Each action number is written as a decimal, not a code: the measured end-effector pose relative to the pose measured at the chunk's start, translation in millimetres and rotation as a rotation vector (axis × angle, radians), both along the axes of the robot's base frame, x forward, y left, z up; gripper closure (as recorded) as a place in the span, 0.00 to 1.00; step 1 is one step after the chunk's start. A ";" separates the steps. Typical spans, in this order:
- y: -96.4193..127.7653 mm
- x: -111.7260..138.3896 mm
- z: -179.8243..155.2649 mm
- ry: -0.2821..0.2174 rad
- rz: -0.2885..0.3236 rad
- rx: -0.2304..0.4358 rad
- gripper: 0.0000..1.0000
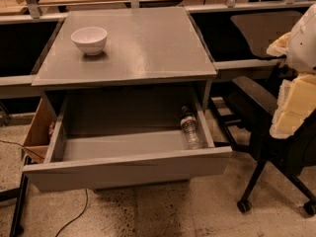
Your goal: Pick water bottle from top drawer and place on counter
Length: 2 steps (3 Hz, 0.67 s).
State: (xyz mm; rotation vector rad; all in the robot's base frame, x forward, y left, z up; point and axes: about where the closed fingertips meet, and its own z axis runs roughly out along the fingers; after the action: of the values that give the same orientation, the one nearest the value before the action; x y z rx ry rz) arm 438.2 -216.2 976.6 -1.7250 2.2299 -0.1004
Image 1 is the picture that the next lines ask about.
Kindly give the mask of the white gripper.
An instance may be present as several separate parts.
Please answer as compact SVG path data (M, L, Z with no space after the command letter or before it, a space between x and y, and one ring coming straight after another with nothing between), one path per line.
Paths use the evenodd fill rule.
M267 54L275 57L286 54L288 66L299 73L316 72L316 4L305 12L290 33L268 46ZM316 109L316 76L299 74L292 81L283 80L276 103L270 135L286 139L294 135Z

